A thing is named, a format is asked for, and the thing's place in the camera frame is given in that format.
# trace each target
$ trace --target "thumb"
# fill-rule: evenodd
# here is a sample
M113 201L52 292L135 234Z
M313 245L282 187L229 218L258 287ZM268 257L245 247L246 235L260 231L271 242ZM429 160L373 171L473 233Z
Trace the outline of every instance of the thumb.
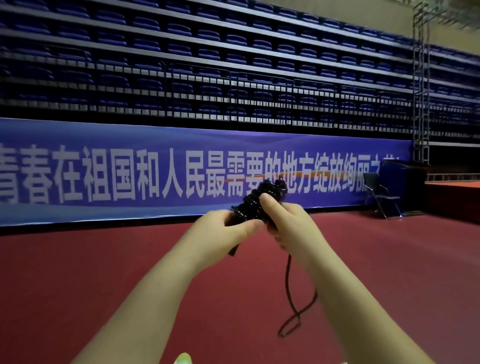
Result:
M260 205L277 226L284 221L288 221L290 213L269 194L260 195Z
M238 225L229 226L228 229L234 232L235 239L232 245L240 244L246 238L255 235L265 226L261 220L249 220Z

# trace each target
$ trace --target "red stage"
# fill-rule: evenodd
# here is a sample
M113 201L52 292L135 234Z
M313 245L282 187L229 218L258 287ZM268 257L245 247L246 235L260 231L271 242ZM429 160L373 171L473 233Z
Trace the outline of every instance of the red stage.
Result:
M432 216L313 216L375 297L438 364L480 357L480 226ZM0 363L67 364L189 224L0 237ZM340 364L320 305L286 339L287 255L266 234L200 274L180 306L162 364ZM312 298L296 265L297 306Z
M480 182L428 182L423 210L480 223Z

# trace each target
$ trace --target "hand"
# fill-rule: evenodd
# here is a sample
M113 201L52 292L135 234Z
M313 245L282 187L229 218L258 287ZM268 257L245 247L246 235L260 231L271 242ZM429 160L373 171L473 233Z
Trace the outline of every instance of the hand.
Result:
M240 225L225 226L233 216L228 210L210 211L199 218L182 236L174 250L181 254L200 272L225 257L228 252L246 238L264 227L261 220L250 220Z
M267 226L283 250L288 251L304 268L313 264L319 249L328 246L309 214L297 204L279 204L269 194L260 195L260 204L276 225Z

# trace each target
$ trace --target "bleacher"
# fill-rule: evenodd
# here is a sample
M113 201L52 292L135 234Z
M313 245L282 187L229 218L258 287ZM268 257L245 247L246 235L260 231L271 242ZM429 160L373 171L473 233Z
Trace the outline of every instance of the bleacher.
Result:
M260 2L0 0L0 36L3 107L412 130L410 39ZM430 59L431 134L480 137L479 57Z

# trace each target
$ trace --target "stage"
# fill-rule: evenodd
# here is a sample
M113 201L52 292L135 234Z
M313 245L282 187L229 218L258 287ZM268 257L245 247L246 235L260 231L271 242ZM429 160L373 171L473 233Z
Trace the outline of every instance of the stage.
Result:
M423 211L480 223L480 181L427 182Z

